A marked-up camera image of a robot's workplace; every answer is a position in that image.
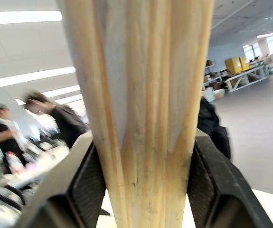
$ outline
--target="gray floor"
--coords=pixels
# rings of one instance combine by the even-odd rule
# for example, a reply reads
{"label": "gray floor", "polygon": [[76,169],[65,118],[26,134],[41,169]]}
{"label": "gray floor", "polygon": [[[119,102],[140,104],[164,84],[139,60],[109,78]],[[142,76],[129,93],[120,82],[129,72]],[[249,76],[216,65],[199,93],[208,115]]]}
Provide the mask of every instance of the gray floor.
{"label": "gray floor", "polygon": [[215,101],[233,162],[252,188],[273,193],[273,75]]}

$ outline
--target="yellow box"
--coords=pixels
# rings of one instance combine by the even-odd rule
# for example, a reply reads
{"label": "yellow box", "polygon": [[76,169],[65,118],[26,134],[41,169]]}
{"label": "yellow box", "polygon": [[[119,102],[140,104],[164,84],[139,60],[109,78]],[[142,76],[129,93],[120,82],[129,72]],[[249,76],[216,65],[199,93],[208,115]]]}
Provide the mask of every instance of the yellow box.
{"label": "yellow box", "polygon": [[243,71],[239,57],[227,59],[225,61],[225,64],[226,64],[227,70],[233,75]]}
{"label": "yellow box", "polygon": [[240,57],[240,62],[243,70],[249,70],[249,64],[247,63],[246,57]]}

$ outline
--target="ceiling light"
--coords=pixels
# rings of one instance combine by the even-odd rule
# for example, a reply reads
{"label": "ceiling light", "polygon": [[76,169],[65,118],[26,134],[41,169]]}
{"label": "ceiling light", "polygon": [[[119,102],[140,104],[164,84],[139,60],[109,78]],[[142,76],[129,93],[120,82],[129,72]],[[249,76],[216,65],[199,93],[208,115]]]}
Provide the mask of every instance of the ceiling light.
{"label": "ceiling light", "polygon": [[63,104],[70,103],[73,101],[81,100],[82,98],[83,98],[83,96],[81,94],[78,94],[75,96],[68,96],[66,98],[58,99],[58,100],[55,100],[54,102],[59,103],[60,105],[63,105]]}
{"label": "ceiling light", "polygon": [[17,102],[18,105],[24,105],[25,102],[19,99],[15,99],[15,101]]}
{"label": "ceiling light", "polygon": [[42,94],[44,96],[46,96],[46,97],[54,97],[54,96],[59,96],[59,95],[62,95],[62,94],[68,94],[68,93],[71,93],[71,92],[75,92],[75,91],[78,91],[78,90],[80,90],[80,86],[79,85],[73,85],[73,86],[69,86],[69,87],[66,87],[66,88],[55,89],[55,90],[51,90],[51,91],[48,91],[48,92],[44,92]]}
{"label": "ceiling light", "polygon": [[30,82],[47,77],[66,75],[75,72],[75,67],[64,67],[53,70],[44,70],[39,72],[27,73],[23,75],[15,75],[10,77],[0,78],[0,87],[15,85],[23,82]]}
{"label": "ceiling light", "polygon": [[28,22],[60,21],[60,20],[62,20],[62,16],[59,11],[0,12],[0,25],[28,23]]}
{"label": "ceiling light", "polygon": [[264,37],[271,37],[273,35],[273,33],[268,33],[268,34],[263,34],[263,35],[259,35],[256,36],[257,38],[264,38]]}

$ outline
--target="wooden beam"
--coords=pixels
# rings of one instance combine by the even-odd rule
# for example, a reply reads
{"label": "wooden beam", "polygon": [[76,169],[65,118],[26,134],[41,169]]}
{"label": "wooden beam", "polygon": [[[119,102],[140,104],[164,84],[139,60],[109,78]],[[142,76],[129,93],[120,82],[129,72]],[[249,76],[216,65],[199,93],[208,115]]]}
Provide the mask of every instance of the wooden beam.
{"label": "wooden beam", "polygon": [[59,0],[117,226],[181,227],[212,0]]}

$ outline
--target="white ceiling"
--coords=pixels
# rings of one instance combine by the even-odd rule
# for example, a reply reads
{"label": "white ceiling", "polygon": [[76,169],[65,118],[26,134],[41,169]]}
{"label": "white ceiling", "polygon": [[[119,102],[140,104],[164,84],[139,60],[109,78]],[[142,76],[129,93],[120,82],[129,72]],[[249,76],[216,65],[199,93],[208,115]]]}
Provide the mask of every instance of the white ceiling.
{"label": "white ceiling", "polygon": [[273,0],[216,0],[210,45],[253,44],[273,33],[273,19],[265,18],[273,18]]}
{"label": "white ceiling", "polygon": [[[0,0],[0,11],[22,10],[58,8],[55,0]],[[271,0],[216,0],[210,45],[254,43],[257,35],[273,32],[273,20],[267,17],[273,17]],[[61,21],[0,25],[0,78],[72,65]],[[2,89],[21,99],[27,89],[46,92],[73,85],[77,85],[75,73]]]}

